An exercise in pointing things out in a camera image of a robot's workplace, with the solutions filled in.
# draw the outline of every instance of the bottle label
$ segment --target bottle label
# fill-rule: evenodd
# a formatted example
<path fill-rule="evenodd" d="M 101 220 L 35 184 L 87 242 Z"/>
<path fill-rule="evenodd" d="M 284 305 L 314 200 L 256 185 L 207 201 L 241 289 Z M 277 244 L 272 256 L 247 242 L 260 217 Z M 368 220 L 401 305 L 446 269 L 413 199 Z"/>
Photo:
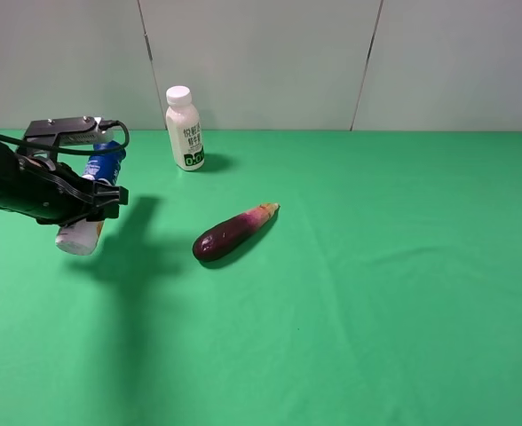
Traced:
<path fill-rule="evenodd" d="M 202 144 L 202 128 L 197 123 L 193 127 L 180 130 L 180 138 L 185 141 L 181 144 L 184 148 L 182 153 L 186 166 L 195 166 L 204 161 L 204 146 Z"/>

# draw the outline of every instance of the white bottle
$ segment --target white bottle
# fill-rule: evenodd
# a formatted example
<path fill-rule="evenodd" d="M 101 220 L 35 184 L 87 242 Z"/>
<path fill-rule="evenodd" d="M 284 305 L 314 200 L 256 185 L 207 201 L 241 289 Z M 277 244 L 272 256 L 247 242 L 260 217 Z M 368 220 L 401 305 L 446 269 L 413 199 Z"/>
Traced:
<path fill-rule="evenodd" d="M 93 180 L 93 175 L 83 175 L 82 178 Z M 62 226 L 56 235 L 56 246 L 71 255 L 89 256 L 98 246 L 101 228 L 103 221 L 88 222 L 85 219 Z"/>
<path fill-rule="evenodd" d="M 182 170 L 196 170 L 204 164 L 202 126 L 198 110 L 192 105 L 192 94 L 185 86 L 174 86 L 166 91 L 169 109 L 166 127 L 174 161 Z"/>

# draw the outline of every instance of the bottle cap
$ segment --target bottle cap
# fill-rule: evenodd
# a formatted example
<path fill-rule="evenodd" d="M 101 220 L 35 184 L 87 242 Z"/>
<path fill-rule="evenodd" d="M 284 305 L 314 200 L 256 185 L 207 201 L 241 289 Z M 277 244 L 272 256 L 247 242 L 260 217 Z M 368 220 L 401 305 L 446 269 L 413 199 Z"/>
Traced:
<path fill-rule="evenodd" d="M 171 107 L 183 107 L 192 103 L 192 94 L 186 86 L 172 86 L 166 91 L 166 101 Z"/>

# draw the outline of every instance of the black cable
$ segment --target black cable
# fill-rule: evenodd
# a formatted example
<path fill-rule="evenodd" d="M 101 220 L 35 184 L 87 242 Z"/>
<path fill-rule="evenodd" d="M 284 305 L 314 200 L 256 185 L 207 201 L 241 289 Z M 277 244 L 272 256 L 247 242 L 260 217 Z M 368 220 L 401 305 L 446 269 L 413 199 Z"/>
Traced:
<path fill-rule="evenodd" d="M 82 149 L 70 149 L 70 148 L 62 148 L 60 146 L 46 146 L 42 144 L 35 144 L 34 142 L 27 142 L 26 140 L 20 140 L 16 138 L 11 138 L 10 136 L 5 136 L 0 134 L 0 141 L 5 142 L 7 144 L 24 146 L 26 148 L 34 148 L 41 149 L 43 151 L 50 151 L 59 154 L 68 154 L 68 155 L 103 155 L 103 154 L 111 154 L 121 151 L 127 147 L 129 142 L 131 142 L 131 138 L 129 136 L 129 130 L 127 126 L 125 126 L 122 122 L 118 120 L 114 121 L 105 121 L 103 125 L 99 127 L 103 130 L 110 129 L 112 127 L 121 127 L 123 133 L 125 134 L 125 141 L 119 146 L 114 146 L 113 148 L 106 148 L 101 150 L 82 150 Z"/>

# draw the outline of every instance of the blue can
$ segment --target blue can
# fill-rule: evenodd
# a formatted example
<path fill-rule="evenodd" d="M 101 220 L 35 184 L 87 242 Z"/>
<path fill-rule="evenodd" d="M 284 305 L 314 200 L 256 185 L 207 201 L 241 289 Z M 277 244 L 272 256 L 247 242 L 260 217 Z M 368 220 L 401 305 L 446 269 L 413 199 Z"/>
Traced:
<path fill-rule="evenodd" d="M 106 144 L 94 145 L 93 148 L 98 151 L 115 146 L 119 146 L 119 144 L 112 140 Z M 93 180 L 103 180 L 110 185 L 115 185 L 117 183 L 117 177 L 119 176 L 119 170 L 121 170 L 121 162 L 126 156 L 127 153 L 125 153 L 124 149 L 111 154 L 92 155 L 85 165 L 83 177 Z"/>

